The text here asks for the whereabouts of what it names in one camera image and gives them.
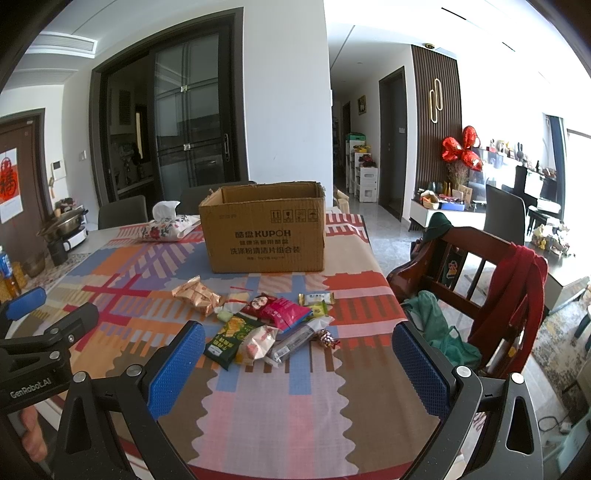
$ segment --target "carton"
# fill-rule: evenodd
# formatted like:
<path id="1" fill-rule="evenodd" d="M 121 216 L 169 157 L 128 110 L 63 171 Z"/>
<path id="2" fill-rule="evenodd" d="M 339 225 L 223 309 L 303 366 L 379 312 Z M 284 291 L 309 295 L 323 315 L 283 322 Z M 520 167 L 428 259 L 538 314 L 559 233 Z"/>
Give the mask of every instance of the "carton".
<path id="1" fill-rule="evenodd" d="M 324 191 L 297 181 L 221 187 L 199 205 L 215 273 L 324 269 Z"/>

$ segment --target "candy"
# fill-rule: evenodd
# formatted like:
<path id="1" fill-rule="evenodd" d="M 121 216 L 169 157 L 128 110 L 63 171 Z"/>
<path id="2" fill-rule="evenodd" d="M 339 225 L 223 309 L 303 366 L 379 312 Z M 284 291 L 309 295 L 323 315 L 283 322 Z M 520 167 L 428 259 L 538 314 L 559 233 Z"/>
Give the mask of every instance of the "candy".
<path id="1" fill-rule="evenodd" d="M 335 294 L 331 291 L 324 293 L 300 293 L 298 294 L 298 303 L 302 306 L 318 305 L 319 303 L 326 302 L 328 305 L 332 305 L 335 302 Z"/>
<path id="2" fill-rule="evenodd" d="M 334 338 L 328 330 L 319 331 L 316 334 L 316 338 L 324 347 L 332 348 L 333 350 L 340 343 L 340 340 L 337 340 L 336 338 Z"/>

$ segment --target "human hand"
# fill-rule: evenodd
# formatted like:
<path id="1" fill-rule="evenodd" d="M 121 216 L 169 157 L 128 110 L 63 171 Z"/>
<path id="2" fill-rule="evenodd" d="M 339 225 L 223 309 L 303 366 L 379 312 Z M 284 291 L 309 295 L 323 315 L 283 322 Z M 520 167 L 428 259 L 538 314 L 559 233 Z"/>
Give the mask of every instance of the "human hand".
<path id="1" fill-rule="evenodd" d="M 27 429 L 27 432 L 21 439 L 22 447 L 29 454 L 33 462 L 39 463 L 47 456 L 47 445 L 45 444 L 45 440 L 43 440 L 41 426 L 37 420 L 37 409 L 33 405 L 23 408 L 21 422 Z"/>

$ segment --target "white wall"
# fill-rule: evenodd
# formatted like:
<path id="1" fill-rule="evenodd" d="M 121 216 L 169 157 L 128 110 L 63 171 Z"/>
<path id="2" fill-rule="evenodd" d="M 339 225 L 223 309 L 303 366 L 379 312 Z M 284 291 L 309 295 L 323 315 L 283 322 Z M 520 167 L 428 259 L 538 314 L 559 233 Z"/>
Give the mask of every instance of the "white wall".
<path id="1" fill-rule="evenodd" d="M 523 143 L 524 152 L 540 165 L 553 163 L 544 146 L 545 114 L 554 115 L 551 86 L 528 70 L 498 72 L 476 67 L 458 57 L 463 126 L 472 125 L 483 145 L 492 138 Z"/>
<path id="2" fill-rule="evenodd" d="M 41 85 L 3 90 L 0 93 L 0 117 L 27 110 L 45 109 L 44 143 L 47 179 L 51 177 L 51 163 L 63 160 L 61 148 L 61 99 L 63 85 Z M 66 179 L 56 180 L 52 202 L 69 196 Z"/>
<path id="3" fill-rule="evenodd" d="M 404 189 L 404 207 L 402 216 L 410 218 L 410 202 L 413 198 L 414 181 L 417 169 L 417 88 L 414 81 L 413 54 L 410 45 L 392 44 L 391 57 L 383 62 L 380 68 L 372 72 L 368 79 L 355 87 L 349 95 L 340 96 L 345 104 L 351 103 L 351 130 L 366 135 L 368 145 L 372 147 L 372 156 L 379 166 L 380 149 L 380 115 L 379 115 L 379 81 L 390 73 L 404 66 L 407 88 L 407 166 L 406 185 Z M 357 99 L 365 95 L 366 113 L 358 114 Z"/>
<path id="4" fill-rule="evenodd" d="M 190 18 L 244 6 L 243 76 L 249 176 L 258 183 L 315 180 L 332 203 L 332 136 L 329 58 L 322 0 L 297 2 L 223 0 L 197 4 L 177 0 L 152 23 L 102 52 L 64 85 L 64 155 L 89 150 L 90 71 L 123 48 Z M 68 186 L 98 212 L 90 161 L 70 169 Z"/>

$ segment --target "handle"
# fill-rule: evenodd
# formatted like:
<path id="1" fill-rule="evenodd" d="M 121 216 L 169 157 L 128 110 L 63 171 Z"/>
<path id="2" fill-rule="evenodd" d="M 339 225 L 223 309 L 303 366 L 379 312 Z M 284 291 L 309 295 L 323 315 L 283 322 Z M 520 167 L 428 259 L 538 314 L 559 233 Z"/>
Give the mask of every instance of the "handle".
<path id="1" fill-rule="evenodd" d="M 230 138 L 228 134 L 223 135 L 223 153 L 226 161 L 230 161 Z"/>

